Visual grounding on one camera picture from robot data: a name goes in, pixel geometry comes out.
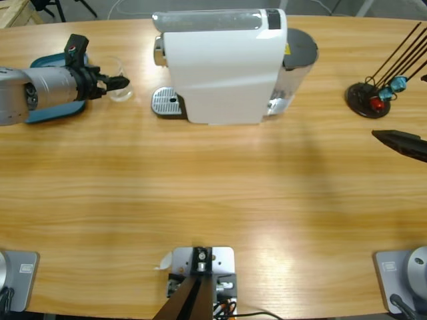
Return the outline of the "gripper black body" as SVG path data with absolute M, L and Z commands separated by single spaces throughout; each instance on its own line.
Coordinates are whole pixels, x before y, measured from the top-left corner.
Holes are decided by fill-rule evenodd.
M 109 82 L 109 76 L 102 74 L 100 67 L 85 65 L 72 68 L 71 74 L 76 82 L 76 101 L 98 99 L 106 94 L 107 89 L 97 86 L 99 81 L 106 86 Z

